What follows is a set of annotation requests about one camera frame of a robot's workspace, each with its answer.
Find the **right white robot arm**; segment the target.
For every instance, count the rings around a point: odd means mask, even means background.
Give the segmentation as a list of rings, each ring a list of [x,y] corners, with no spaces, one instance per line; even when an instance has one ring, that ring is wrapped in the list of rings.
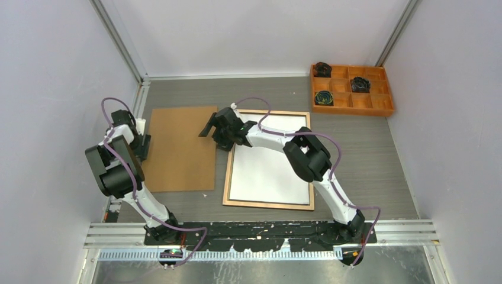
[[[245,121],[235,107],[226,107],[211,114],[199,136],[210,135],[217,147],[225,151],[238,145],[284,154],[294,173],[301,180],[311,183],[329,206],[336,224],[335,234],[346,243],[359,241],[365,217],[336,180],[336,165],[330,161],[331,154],[319,139],[321,134],[312,132],[308,127],[277,130],[264,126],[263,120]]]

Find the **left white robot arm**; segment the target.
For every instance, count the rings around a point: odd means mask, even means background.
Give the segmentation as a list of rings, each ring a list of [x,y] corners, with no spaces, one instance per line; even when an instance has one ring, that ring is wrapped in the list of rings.
[[[105,140],[85,150],[92,174],[105,196],[132,206],[145,220],[147,236],[174,245],[181,228],[174,214],[147,189],[141,162],[147,159],[151,136],[144,133],[146,120],[134,118],[128,110],[111,114],[112,126]]]

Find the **brown backing board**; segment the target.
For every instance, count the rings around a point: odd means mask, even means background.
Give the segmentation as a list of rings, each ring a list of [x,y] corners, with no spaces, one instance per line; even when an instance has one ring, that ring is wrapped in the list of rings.
[[[142,163],[153,193],[215,189],[216,147],[200,137],[216,106],[155,108],[150,117],[149,153]]]

